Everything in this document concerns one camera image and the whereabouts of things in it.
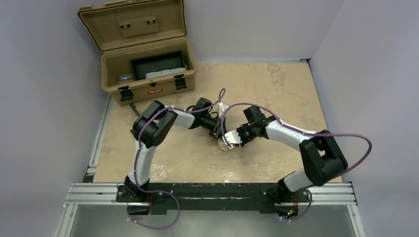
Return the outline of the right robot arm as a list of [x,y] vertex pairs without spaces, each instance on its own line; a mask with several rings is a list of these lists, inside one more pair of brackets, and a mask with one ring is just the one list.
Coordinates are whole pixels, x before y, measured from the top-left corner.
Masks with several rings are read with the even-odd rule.
[[279,141],[300,152],[303,168],[280,179],[272,197],[278,201],[309,186],[322,186],[347,170],[348,164],[336,140],[327,130],[299,132],[296,127],[266,117],[256,106],[244,111],[247,123],[238,128],[240,146],[263,137]]

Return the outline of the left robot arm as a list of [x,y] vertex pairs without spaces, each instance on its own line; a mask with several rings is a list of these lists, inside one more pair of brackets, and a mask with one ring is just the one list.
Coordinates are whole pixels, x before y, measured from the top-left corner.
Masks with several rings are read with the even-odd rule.
[[132,126],[136,150],[132,170],[124,181],[125,188],[132,196],[141,197],[150,180],[150,167],[156,148],[167,137],[173,126],[195,129],[202,127],[215,139],[221,139],[221,130],[225,123],[221,121],[221,112],[212,116],[213,103],[200,98],[195,105],[187,109],[165,106],[160,101],[153,101],[138,117]]

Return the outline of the beige folding umbrella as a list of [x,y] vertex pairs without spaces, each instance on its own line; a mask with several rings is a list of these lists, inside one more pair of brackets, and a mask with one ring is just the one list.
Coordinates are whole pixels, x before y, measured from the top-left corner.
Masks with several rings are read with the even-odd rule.
[[229,150],[232,150],[232,149],[235,149],[235,148],[239,148],[239,147],[241,147],[241,145],[240,144],[230,144],[230,145],[227,145],[227,144],[225,144],[225,142],[223,141],[223,140],[221,140],[221,139],[218,139],[217,140],[217,144],[218,144],[218,147],[222,150],[222,151],[229,151]]

